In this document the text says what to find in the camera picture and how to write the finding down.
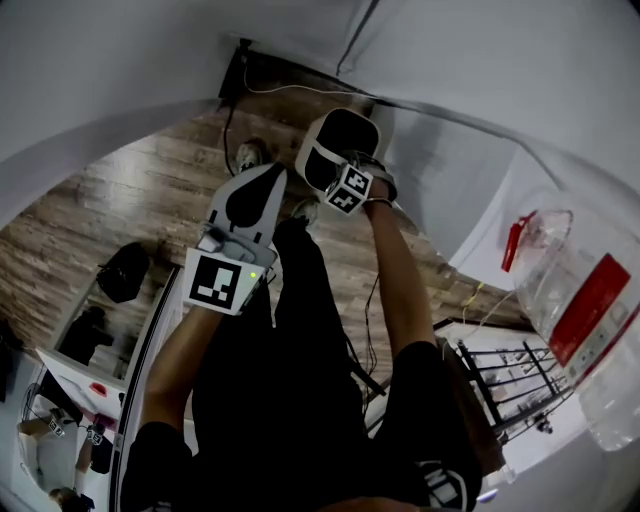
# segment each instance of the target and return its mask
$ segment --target black bag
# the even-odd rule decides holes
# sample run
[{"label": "black bag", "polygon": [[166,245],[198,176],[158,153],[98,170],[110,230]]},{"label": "black bag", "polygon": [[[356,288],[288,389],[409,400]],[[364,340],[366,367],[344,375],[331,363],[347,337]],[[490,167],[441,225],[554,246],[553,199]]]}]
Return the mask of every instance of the black bag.
[{"label": "black bag", "polygon": [[149,269],[149,257],[142,246],[134,242],[122,247],[98,274],[98,284],[113,302],[126,302],[138,296],[144,275]]}]

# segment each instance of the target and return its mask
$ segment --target red label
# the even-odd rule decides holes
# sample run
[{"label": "red label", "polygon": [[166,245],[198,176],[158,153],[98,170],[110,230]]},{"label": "red label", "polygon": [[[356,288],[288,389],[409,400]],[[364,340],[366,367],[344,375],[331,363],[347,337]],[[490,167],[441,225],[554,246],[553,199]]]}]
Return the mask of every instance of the red label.
[{"label": "red label", "polygon": [[631,275],[606,254],[558,321],[549,348],[564,367],[611,307]]}]

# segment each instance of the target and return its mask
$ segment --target black sleeve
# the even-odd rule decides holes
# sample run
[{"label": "black sleeve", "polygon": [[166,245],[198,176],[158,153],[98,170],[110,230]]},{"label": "black sleeve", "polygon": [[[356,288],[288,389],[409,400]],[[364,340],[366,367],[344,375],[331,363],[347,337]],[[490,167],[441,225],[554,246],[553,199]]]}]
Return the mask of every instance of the black sleeve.
[{"label": "black sleeve", "polygon": [[148,423],[131,445],[122,483],[122,512],[177,510],[188,495],[191,450],[183,435],[165,423]]},{"label": "black sleeve", "polygon": [[393,363],[391,390],[376,443],[409,460],[419,472],[414,502],[472,510],[482,471],[440,350],[431,343],[405,347]]}]

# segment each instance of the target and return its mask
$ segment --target sneaker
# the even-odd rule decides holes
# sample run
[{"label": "sneaker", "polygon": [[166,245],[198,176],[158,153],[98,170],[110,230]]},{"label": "sneaker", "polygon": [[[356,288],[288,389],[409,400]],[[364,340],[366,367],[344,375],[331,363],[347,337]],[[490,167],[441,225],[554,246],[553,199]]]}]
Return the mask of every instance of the sneaker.
[{"label": "sneaker", "polygon": [[236,169],[246,171],[264,162],[266,144],[260,139],[251,139],[240,144],[236,153]]},{"label": "sneaker", "polygon": [[293,212],[291,212],[291,218],[304,219],[307,226],[311,226],[318,218],[319,204],[320,201],[316,197],[308,197],[295,206]]}]

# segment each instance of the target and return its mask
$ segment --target hand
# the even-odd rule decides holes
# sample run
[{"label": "hand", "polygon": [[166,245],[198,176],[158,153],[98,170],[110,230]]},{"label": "hand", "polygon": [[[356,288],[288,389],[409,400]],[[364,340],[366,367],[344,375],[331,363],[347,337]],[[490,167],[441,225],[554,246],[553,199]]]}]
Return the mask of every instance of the hand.
[{"label": "hand", "polygon": [[380,178],[373,178],[369,189],[369,197],[389,199],[389,185],[387,185],[387,182]]}]

